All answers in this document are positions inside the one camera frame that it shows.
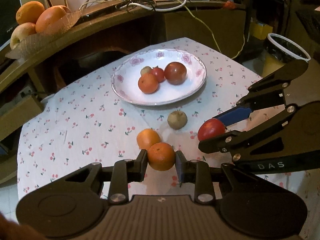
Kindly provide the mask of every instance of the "pink floral plate rim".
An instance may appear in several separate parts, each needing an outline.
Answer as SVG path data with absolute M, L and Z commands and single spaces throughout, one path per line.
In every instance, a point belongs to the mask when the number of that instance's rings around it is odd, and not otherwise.
M 120 90 L 119 92 L 116 90 L 115 88 L 115 77 L 116 77 L 116 72 L 118 72 L 121 67 L 123 67 L 126 63 L 130 62 L 132 59 L 136 58 L 137 56 L 141 56 L 143 54 L 146 54 L 146 53 L 152 53 L 152 52 L 155 52 L 155 51 L 158 51 L 158 52 L 164 52 L 164 51 L 172 51 L 172 52 L 180 52 L 182 54 L 189 54 L 190 56 L 192 56 L 198 63 L 199 65 L 202 67 L 202 69 L 204 70 L 203 73 L 202 73 L 202 79 L 201 79 L 201 83 L 192 91 L 190 91 L 189 93 L 179 97 L 179 98 L 175 98 L 173 100 L 169 100 L 169 101 L 160 101 L 160 102 L 157 102 L 157 103 L 149 103 L 149 102 L 142 102 L 142 101 L 135 101 L 135 100 L 132 100 L 130 98 L 127 97 L 127 95 L 124 93 L 124 91 Z M 163 106 L 163 105 L 168 105 L 168 104 L 172 104 L 172 103 L 175 103 L 175 102 L 178 102 L 178 101 L 181 101 L 183 99 L 186 99 L 188 97 L 190 97 L 191 95 L 193 95 L 194 93 L 196 93 L 197 91 L 199 91 L 199 89 L 204 85 L 205 81 L 206 81 L 206 78 L 207 78 L 207 68 L 205 67 L 204 63 L 202 62 L 202 60 L 193 55 L 192 53 L 189 53 L 187 51 L 184 51 L 184 50 L 181 50 L 181 49 L 166 49 L 166 48 L 159 48 L 159 49 L 149 49 L 149 50 L 145 50 L 145 51 L 142 51 L 140 53 L 136 53 L 134 55 L 132 55 L 132 57 L 126 59 L 123 63 L 121 63 L 121 65 L 119 65 L 119 67 L 116 68 L 116 70 L 114 71 L 112 77 L 111 77 L 111 87 L 112 87 L 112 90 L 113 92 L 118 96 L 120 97 L 122 100 L 128 102 L 128 103 L 131 103 L 131 104 L 134 104 L 134 105 L 139 105 L 139 106 Z

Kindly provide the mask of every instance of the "cherry print tablecloth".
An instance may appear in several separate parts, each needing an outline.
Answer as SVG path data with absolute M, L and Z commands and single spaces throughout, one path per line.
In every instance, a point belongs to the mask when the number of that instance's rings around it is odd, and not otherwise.
M 18 150 L 19 198 L 92 162 L 112 166 L 118 160 L 135 159 L 139 153 L 137 134 L 145 128 L 155 129 L 164 142 L 182 150 L 187 159 L 206 161 L 212 167 L 230 162 L 229 154 L 205 155 L 197 146 L 197 131 L 211 117 L 235 106 L 248 93 L 247 87 L 260 79 L 252 71 L 188 38 L 149 46 L 148 49 L 181 49 L 199 57 L 207 68 L 207 81 L 193 96 L 168 106 L 140 107 L 124 102 L 111 88 L 115 68 L 129 56 L 102 67 L 75 81 L 44 100 L 43 113 L 24 124 Z M 188 116 L 187 125 L 179 131 L 167 124 L 169 113 L 181 109 Z M 281 111 L 271 108 L 251 115 L 251 119 L 231 129 L 250 129 Z M 319 170 L 293 174 L 263 175 L 281 187 L 299 194 L 310 210 L 302 230 L 310 238 L 319 221 Z M 194 185 L 179 186 L 173 167 L 159 172 L 148 167 L 142 183 L 130 183 L 129 195 L 193 196 Z M 101 197 L 108 195 L 106 182 Z

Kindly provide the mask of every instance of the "cardboard box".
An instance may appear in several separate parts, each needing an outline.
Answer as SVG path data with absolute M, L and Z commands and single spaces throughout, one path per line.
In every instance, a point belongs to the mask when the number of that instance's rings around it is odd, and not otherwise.
M 16 106 L 0 116 L 0 141 L 20 126 L 42 113 L 44 107 L 35 96 L 26 96 Z
M 250 24 L 250 35 L 259 40 L 265 40 L 269 33 L 272 33 L 273 27 L 261 22 L 252 22 Z

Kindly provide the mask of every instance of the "orange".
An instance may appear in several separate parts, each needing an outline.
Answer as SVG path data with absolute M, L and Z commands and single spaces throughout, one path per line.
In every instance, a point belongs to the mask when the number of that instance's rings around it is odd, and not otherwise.
M 55 5 L 45 10 L 36 22 L 36 32 L 43 32 L 49 24 L 55 23 L 66 15 L 66 11 L 60 5 Z
M 143 74 L 138 80 L 139 89 L 145 94 L 152 94 L 158 89 L 159 82 L 151 73 Z
M 34 23 L 36 24 L 40 15 L 44 12 L 44 6 L 38 1 L 30 1 L 22 5 L 16 13 L 17 23 Z
M 148 162 L 156 171 L 167 171 L 176 162 L 176 154 L 168 143 L 156 143 L 148 150 Z
M 146 149 L 148 151 L 152 145 L 159 142 L 161 142 L 160 136 L 152 129 L 142 130 L 137 135 L 139 149 Z
M 65 10 L 66 13 L 71 13 L 71 10 L 67 7 L 67 6 L 64 6 L 64 5 L 59 5 L 62 9 Z

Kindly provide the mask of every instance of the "fruit basket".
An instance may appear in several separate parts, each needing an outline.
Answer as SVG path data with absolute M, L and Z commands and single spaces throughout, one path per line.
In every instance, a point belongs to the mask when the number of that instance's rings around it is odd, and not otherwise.
M 16 14 L 19 26 L 11 36 L 12 50 L 6 57 L 30 57 L 66 33 L 80 16 L 81 11 L 71 12 L 65 6 L 53 6 L 44 10 L 43 5 L 35 1 L 22 5 Z

